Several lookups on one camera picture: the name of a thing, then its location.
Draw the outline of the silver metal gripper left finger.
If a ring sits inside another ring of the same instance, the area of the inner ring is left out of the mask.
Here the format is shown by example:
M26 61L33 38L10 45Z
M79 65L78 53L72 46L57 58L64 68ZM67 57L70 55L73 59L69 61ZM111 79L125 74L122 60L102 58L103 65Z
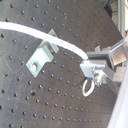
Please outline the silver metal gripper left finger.
M88 52L88 59L83 60L80 68L85 77L92 78L97 86L116 84L114 64L108 50Z

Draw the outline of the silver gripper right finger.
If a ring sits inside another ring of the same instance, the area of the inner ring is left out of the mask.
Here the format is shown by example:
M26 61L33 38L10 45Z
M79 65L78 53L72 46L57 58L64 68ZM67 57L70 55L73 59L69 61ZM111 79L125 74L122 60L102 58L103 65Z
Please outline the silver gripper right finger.
M111 47L102 50L103 58L109 66L118 65L128 59L128 37L118 41Z

